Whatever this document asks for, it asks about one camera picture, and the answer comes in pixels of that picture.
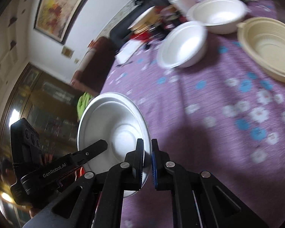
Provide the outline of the white foam bowl front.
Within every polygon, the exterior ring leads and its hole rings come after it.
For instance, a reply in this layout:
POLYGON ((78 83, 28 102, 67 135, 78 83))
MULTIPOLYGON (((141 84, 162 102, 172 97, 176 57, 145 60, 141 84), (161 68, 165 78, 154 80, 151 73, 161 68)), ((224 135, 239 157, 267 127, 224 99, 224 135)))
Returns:
POLYGON ((143 140, 142 184, 151 169, 151 136, 147 122, 136 104, 126 95, 107 92, 94 98, 85 109, 78 128, 77 148, 83 150, 98 140, 105 140, 108 148, 89 160, 83 168, 95 174, 108 171, 122 163, 128 152, 143 140))

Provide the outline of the white foam bowl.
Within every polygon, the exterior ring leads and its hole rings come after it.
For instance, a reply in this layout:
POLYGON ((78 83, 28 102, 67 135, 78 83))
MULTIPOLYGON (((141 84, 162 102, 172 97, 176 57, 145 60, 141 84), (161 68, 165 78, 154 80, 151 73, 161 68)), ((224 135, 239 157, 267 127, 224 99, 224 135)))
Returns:
POLYGON ((237 31, 247 13, 247 5, 240 0, 204 0, 193 5, 186 17, 202 23, 210 33, 228 35, 237 31))
POLYGON ((122 163, 128 152, 143 140, 142 184, 151 169, 151 136, 147 122, 136 104, 126 95, 107 92, 94 98, 85 109, 78 128, 77 148, 83 150, 98 140, 105 140, 108 148, 89 160, 83 168, 95 174, 108 171, 122 163))
POLYGON ((188 68, 205 56, 207 29, 197 21, 177 26, 163 40, 157 53, 157 63, 163 69, 188 68))

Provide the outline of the beige plastic bowl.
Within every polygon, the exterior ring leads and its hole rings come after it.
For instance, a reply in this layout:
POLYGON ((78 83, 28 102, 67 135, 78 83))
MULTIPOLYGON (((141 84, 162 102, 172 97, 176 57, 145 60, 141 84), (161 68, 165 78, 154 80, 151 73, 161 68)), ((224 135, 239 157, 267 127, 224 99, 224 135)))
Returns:
POLYGON ((237 38, 246 54, 271 78, 285 83, 285 24, 252 17, 237 24, 237 38))

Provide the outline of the white foam bowl back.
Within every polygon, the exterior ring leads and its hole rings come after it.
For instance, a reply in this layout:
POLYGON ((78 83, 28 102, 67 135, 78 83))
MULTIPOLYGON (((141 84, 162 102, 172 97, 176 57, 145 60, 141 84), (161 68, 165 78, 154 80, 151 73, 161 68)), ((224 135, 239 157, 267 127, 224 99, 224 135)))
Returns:
POLYGON ((247 13, 247 5, 240 0, 204 0, 193 5, 186 17, 202 23, 210 33, 228 35, 237 31, 247 13))

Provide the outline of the stack of beige paper bowls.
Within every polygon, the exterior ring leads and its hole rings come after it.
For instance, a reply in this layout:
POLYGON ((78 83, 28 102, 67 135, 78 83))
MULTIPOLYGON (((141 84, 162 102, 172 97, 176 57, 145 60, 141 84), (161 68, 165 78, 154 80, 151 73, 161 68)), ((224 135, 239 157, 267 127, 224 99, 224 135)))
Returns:
POLYGON ((132 32, 142 31, 142 28, 153 25, 158 21, 158 14, 155 6, 148 8, 141 15, 139 15, 134 22, 128 27, 132 32))

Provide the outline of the person in dark jacket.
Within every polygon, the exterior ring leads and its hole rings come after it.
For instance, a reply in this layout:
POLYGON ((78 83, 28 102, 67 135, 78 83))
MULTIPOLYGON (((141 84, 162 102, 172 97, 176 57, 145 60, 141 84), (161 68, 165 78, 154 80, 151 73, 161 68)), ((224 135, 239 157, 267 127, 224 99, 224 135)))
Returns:
POLYGON ((13 164, 8 158, 2 158, 0 160, 0 177, 8 186, 12 186, 16 183, 17 179, 13 169, 13 164))

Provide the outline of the green cloth pile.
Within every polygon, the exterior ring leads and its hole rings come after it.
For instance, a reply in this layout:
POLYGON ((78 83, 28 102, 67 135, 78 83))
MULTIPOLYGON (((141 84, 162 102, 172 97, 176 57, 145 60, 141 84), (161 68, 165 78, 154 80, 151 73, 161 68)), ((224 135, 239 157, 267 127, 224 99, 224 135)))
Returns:
POLYGON ((93 96, 86 92, 79 98, 78 103, 77 103, 78 121, 81 120, 81 117, 85 109, 87 108, 88 104, 90 103, 92 99, 93 99, 93 96))

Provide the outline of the wooden glass door cabinet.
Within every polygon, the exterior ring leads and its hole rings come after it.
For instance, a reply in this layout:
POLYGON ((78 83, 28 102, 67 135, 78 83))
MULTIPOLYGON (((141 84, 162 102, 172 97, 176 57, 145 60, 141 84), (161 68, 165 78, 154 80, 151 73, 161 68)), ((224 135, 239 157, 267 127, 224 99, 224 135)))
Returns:
MULTIPOLYGON (((10 79, 0 78, 0 161, 12 158, 10 126, 21 118, 39 133, 43 151, 57 158, 75 152, 80 96, 81 92, 31 64, 10 79)), ((15 227, 29 220, 28 211, 14 203, 1 177, 0 211, 15 227)))

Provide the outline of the purple floral tablecloth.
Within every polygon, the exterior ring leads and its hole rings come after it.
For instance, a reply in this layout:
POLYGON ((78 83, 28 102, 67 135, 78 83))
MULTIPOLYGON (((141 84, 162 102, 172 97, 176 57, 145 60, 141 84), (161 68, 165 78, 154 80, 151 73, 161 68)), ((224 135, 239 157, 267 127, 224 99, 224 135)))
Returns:
POLYGON ((235 34, 208 35, 189 68, 158 66, 159 43, 111 68, 103 92, 127 95, 172 161, 210 171, 269 227, 285 220, 285 83, 267 76, 235 34))

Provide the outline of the white paper sheet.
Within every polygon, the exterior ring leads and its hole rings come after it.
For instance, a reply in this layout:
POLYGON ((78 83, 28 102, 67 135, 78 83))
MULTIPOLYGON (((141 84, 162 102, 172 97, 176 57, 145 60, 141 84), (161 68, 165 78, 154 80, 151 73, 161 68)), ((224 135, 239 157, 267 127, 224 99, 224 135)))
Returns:
POLYGON ((120 49, 115 56, 117 63, 123 65, 131 58, 131 56, 143 45, 141 40, 131 39, 120 49))

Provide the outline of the framed horse painting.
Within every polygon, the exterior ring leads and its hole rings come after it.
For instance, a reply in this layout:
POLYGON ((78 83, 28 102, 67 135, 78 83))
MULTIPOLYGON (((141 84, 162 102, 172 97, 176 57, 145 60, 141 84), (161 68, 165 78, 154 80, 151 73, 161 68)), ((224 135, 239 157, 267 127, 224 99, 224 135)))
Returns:
POLYGON ((34 29, 59 44, 66 42, 78 14, 87 0, 40 0, 34 29))

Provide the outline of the small yellow wall picture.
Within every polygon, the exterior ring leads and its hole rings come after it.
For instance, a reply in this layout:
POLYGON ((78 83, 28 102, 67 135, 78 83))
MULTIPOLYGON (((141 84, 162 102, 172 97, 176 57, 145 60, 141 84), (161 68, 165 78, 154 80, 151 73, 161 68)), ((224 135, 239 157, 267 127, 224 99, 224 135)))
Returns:
POLYGON ((62 48, 62 52, 61 54, 67 58, 72 58, 74 51, 72 49, 70 49, 69 47, 66 47, 65 45, 62 48))

